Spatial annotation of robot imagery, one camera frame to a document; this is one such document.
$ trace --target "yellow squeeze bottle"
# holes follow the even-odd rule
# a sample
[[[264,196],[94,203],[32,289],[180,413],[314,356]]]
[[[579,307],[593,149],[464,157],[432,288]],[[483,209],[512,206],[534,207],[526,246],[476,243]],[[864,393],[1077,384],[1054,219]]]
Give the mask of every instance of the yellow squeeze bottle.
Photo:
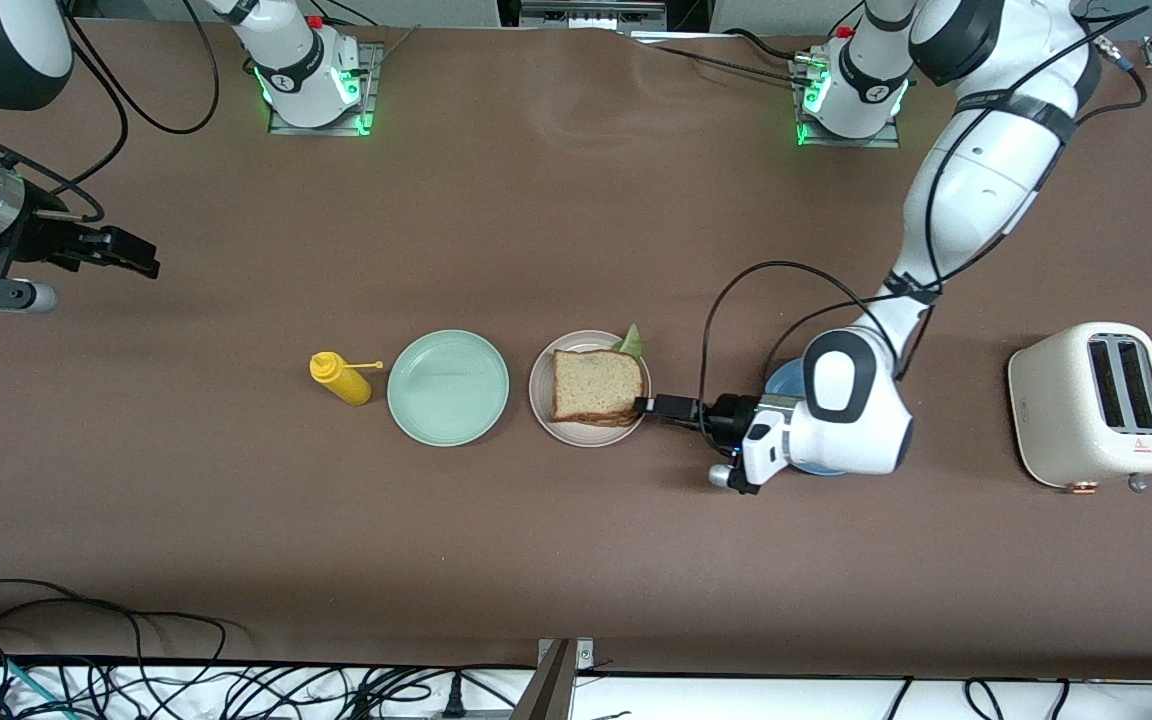
[[[348,365],[344,357],[335,353],[316,353],[310,359],[310,374],[349,406],[362,406],[371,400],[371,382],[367,382],[367,378],[362,377],[356,367],[380,370],[384,366],[384,363]]]

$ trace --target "brown tabletop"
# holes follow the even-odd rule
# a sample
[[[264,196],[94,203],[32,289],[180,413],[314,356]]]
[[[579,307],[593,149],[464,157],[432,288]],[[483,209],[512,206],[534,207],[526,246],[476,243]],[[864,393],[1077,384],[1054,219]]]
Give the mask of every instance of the brown tabletop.
[[[91,29],[151,113],[205,108],[190,26]],[[602,450],[545,434],[536,354],[637,323],[655,389],[692,395],[705,311],[745,266],[874,290],[947,91],[910,92],[901,150],[797,147],[773,82],[602,31],[419,29],[385,65],[374,135],[270,137],[236,38],[211,35],[214,122],[174,137],[134,118],[88,183],[157,243],[161,278],[18,266],[61,304],[0,314],[0,577],[241,621],[227,655],[248,659],[525,662],[535,638],[591,635],[622,669],[1152,675],[1152,491],[1038,486],[1005,393],[1006,357],[1075,323],[1152,336],[1152,70],[1146,108],[1087,124],[952,283],[902,384],[900,471],[737,497],[684,430]],[[687,47],[776,69],[744,41]],[[1132,96],[1106,70],[1094,103]],[[48,108],[0,113],[0,141],[68,173],[115,128],[81,68]],[[710,397],[755,392],[773,338],[836,301],[803,274],[750,279],[714,331]],[[509,365],[506,414],[470,446],[420,446],[382,401],[308,378],[314,351],[393,361],[440,328]],[[115,621],[32,619],[15,650],[131,652]],[[147,652],[209,642],[180,629]]]

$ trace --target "bread slice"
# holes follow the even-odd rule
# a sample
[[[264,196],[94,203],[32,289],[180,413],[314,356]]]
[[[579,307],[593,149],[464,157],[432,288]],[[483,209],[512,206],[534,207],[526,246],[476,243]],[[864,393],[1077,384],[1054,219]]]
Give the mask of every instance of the bread slice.
[[[556,423],[605,427],[632,424],[634,400],[646,391],[643,366],[632,355],[612,350],[554,351]]]

